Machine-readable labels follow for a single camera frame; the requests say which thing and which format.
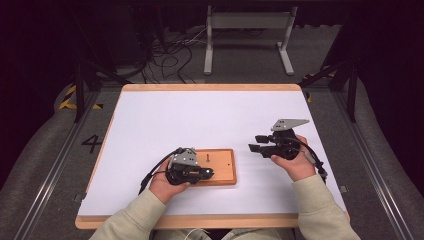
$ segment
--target wire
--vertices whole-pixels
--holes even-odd
[[[146,189],[147,184],[149,183],[150,179],[152,179],[154,172],[156,171],[156,169],[162,165],[163,162],[166,161],[166,159],[168,159],[170,156],[177,154],[179,152],[182,151],[182,148],[177,148],[176,150],[172,151],[171,153],[169,153],[168,155],[166,155],[164,158],[162,158],[162,160],[160,160],[158,162],[158,164],[156,164],[156,166],[154,168],[152,168],[152,170],[144,177],[143,181],[141,181],[141,187],[140,187],[140,191],[138,192],[138,194],[140,195],[141,192],[144,191],[144,189]]]
[[[157,42],[158,39],[156,39],[155,43],[152,44],[151,51],[153,58],[147,63],[147,66],[149,67],[150,73],[148,74],[146,70],[142,71],[141,76],[143,77],[144,83],[150,82],[155,84],[160,84],[161,82],[156,78],[155,71],[153,71],[152,66],[150,64],[153,64],[154,66],[157,66],[160,68],[160,73],[162,74],[162,78],[166,79],[170,76],[176,75],[179,80],[181,80],[183,83],[187,83],[187,79],[190,80],[193,83],[196,83],[191,77],[187,76],[186,74],[182,73],[182,70],[190,63],[190,61],[193,58],[193,53],[190,49],[190,46],[193,46],[194,44],[198,42],[203,42],[199,40],[202,38],[202,36],[205,34],[206,28],[202,28],[201,31],[197,33],[193,33],[193,36],[188,37],[188,34],[178,34],[176,36],[172,37],[172,40],[168,40],[167,35],[165,37],[166,43],[162,45],[161,43]],[[186,50],[189,53],[188,59],[176,70],[176,72],[172,73],[166,73],[166,68],[172,68],[176,67],[180,64],[180,60],[175,56],[175,54],[179,53],[182,50]]]
[[[312,148],[311,148],[310,146],[308,146],[308,144],[306,144],[306,143],[304,143],[304,142],[300,141],[299,139],[295,139],[295,138],[288,138],[288,137],[285,137],[284,139],[285,139],[285,140],[289,140],[289,141],[298,142],[298,143],[300,143],[302,146],[304,146],[306,149],[308,149],[308,151],[309,151],[309,153],[311,154],[312,158],[315,160],[314,165],[315,165],[315,167],[318,169],[318,173],[319,173],[319,175],[321,176],[322,180],[325,182],[325,181],[326,181],[326,178],[327,178],[328,173],[327,173],[327,171],[326,171],[326,170],[322,167],[322,165],[324,165],[324,163],[323,163],[323,162],[321,162],[321,160],[319,160],[319,158],[318,158],[317,154],[314,152],[314,150],[312,150]]]
[[[194,231],[196,231],[196,230],[202,230],[203,232],[205,232],[205,233],[209,233],[208,231],[206,231],[205,229],[202,229],[202,228],[195,228],[195,229],[192,229],[188,234],[187,234],[187,236],[184,238],[184,240],[187,240],[188,239],[188,236],[192,233],[192,232],[194,232]]]

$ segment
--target person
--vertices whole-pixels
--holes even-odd
[[[305,144],[306,139],[297,136]],[[271,160],[287,171],[293,180],[292,186],[299,209],[299,228],[306,239],[360,239],[350,226],[345,213],[335,202],[332,194],[316,174],[315,167],[303,154],[302,146],[293,160],[271,156]],[[158,169],[164,171],[165,161]],[[149,189],[144,190],[128,207],[108,218],[92,235],[91,239],[150,239],[150,234],[158,219],[165,211],[166,204],[173,196],[189,187],[189,183],[173,186],[165,174],[155,174]],[[155,240],[210,240],[202,229],[155,231]],[[233,229],[223,240],[292,240],[293,231],[289,228]]]

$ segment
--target wooden table edge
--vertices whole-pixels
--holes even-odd
[[[281,214],[216,214],[162,216],[154,229],[219,229],[219,228],[298,228],[297,213]],[[77,216],[75,226],[79,229],[97,229],[110,216]]]
[[[301,91],[297,84],[127,84],[129,91]]]

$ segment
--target black cable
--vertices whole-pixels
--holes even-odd
[[[308,149],[309,153],[311,154],[312,158],[315,160],[315,164],[314,166],[318,169],[318,173],[321,176],[322,180],[325,182],[326,178],[327,178],[327,171],[322,167],[322,165],[324,165],[324,163],[319,160],[317,154],[314,152],[314,150],[312,150],[311,147],[308,146],[308,144],[300,141],[299,139],[295,139],[295,138],[288,138],[285,137],[285,140],[289,140],[289,141],[295,141],[300,143],[302,146],[304,146],[306,149]]]
[[[152,170],[144,177],[143,181],[141,181],[141,187],[140,187],[140,191],[138,192],[138,194],[140,195],[141,192],[144,191],[144,189],[146,188],[147,184],[149,183],[150,179],[152,179],[152,177],[154,176],[154,172],[156,171],[156,169],[163,163],[166,161],[166,159],[168,159],[170,156],[180,153],[182,151],[182,148],[177,148],[176,150],[174,150],[173,152],[169,153],[168,155],[166,155],[164,158],[162,158],[162,160],[160,160],[158,162],[158,164],[156,164],[156,166],[154,168],[152,168]]]
[[[189,76],[187,76],[186,74],[184,74],[184,73],[180,73],[180,75],[182,75],[182,76],[185,76],[186,78],[188,78],[188,79],[190,79],[193,83],[197,83],[196,81],[194,81],[194,79],[193,78],[191,78],[191,77],[189,77]]]
[[[174,58],[176,59],[176,63],[174,63],[172,65],[163,65],[163,61],[162,61],[162,64],[158,64],[156,62],[156,60],[154,60],[154,59],[152,59],[152,64],[155,65],[156,67],[173,67],[173,66],[178,64],[178,59],[176,57],[174,57]]]
[[[184,81],[184,79],[181,77],[181,74],[180,74],[180,71],[191,61],[191,59],[192,59],[192,57],[193,57],[193,52],[191,51],[191,49],[189,48],[189,47],[187,47],[186,45],[183,45],[187,50],[188,50],[188,52],[190,53],[190,57],[188,58],[188,60],[178,69],[178,71],[177,71],[177,74],[178,74],[178,77],[181,79],[181,81],[183,81],[183,83],[186,83],[185,81]]]
[[[152,78],[153,78],[153,80],[154,81],[152,81],[152,80],[150,80],[152,83],[160,83],[160,81],[159,80],[157,80],[156,78],[155,78],[155,73],[153,72],[153,70],[152,70],[152,67],[150,66],[150,63],[148,63],[148,66],[149,66],[149,70],[150,70],[150,72],[152,73]]]
[[[147,76],[145,75],[144,69],[141,71],[141,76],[143,77],[144,84],[147,84]]]
[[[164,65],[165,61],[168,60],[168,59],[171,59],[171,58],[174,58],[176,60],[175,64],[165,66]],[[168,75],[165,76],[164,67],[173,67],[173,66],[176,66],[177,64],[178,64],[178,58],[176,58],[174,56],[168,56],[168,57],[162,59],[162,63],[161,63],[161,66],[160,66],[161,67],[161,71],[162,71],[162,77],[165,79],[165,78],[167,78],[167,77],[169,77],[169,76],[171,76],[173,74],[172,73],[172,74],[168,74]]]

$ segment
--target person's left hand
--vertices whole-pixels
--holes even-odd
[[[168,158],[165,162],[160,165],[156,174],[153,176],[152,183],[150,184],[149,190],[155,194],[157,198],[164,204],[167,204],[172,197],[176,194],[183,192],[190,186],[190,183],[182,183],[180,185],[171,185],[166,179],[165,171],[168,167],[169,160]]]

